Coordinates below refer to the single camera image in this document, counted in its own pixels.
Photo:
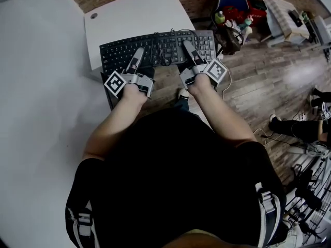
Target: black pants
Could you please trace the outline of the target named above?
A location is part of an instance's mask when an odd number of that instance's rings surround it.
[[[280,121],[274,119],[269,123],[269,128],[279,134],[296,137],[302,139],[306,143],[313,143],[318,140],[318,127],[319,122],[310,121],[297,121],[297,120],[285,120]]]
[[[331,92],[320,92],[317,89],[314,89],[312,94],[319,98],[312,100],[311,106],[320,106],[323,102],[331,102]]]

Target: red object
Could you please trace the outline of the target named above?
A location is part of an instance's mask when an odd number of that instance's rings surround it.
[[[241,24],[245,20],[246,13],[244,11],[238,11],[234,6],[224,6],[223,15],[226,20],[235,20],[237,24]]]
[[[247,16],[249,14],[252,15],[253,17],[253,22],[252,24],[250,24],[250,26],[256,26],[257,24],[259,24],[261,21],[265,20],[266,17],[267,17],[267,12],[266,11],[262,11],[262,10],[258,10],[256,8],[253,8],[250,1],[247,0],[247,3],[248,3],[248,11],[245,12],[245,18],[247,18]]]

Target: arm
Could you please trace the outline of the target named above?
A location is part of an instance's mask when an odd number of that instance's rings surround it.
[[[212,89],[209,77],[198,74],[188,91],[194,96],[212,129],[229,144],[238,147],[256,142],[248,124]]]
[[[327,142],[327,133],[323,133],[323,121],[322,120],[319,120],[318,140],[321,142]]]
[[[132,125],[146,101],[147,96],[139,92],[137,85],[126,85],[122,99],[89,137],[83,160],[88,158],[104,160],[128,127]]]

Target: person's leg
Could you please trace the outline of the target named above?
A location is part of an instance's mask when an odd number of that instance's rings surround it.
[[[321,92],[316,88],[312,91],[314,96],[318,96],[323,99],[323,102],[331,102],[331,92]]]
[[[270,122],[269,128],[276,133],[296,137],[308,143],[318,139],[318,121],[280,121],[275,117]]]
[[[327,101],[324,101],[323,98],[320,97],[320,98],[316,98],[316,99],[311,100],[310,104],[311,104],[312,107],[315,107],[315,106],[322,105],[323,102],[327,102]]]
[[[189,92],[185,89],[181,89],[178,93],[178,101],[175,103],[174,108],[180,110],[189,111],[188,106]]]

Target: hand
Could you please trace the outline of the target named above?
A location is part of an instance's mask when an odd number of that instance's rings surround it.
[[[212,89],[212,84],[207,74],[198,74],[194,79],[194,83],[188,86],[188,91],[193,96],[197,96],[210,89]]]
[[[142,106],[148,97],[145,93],[140,92],[136,84],[127,84],[124,86],[122,100],[131,102],[134,105]]]

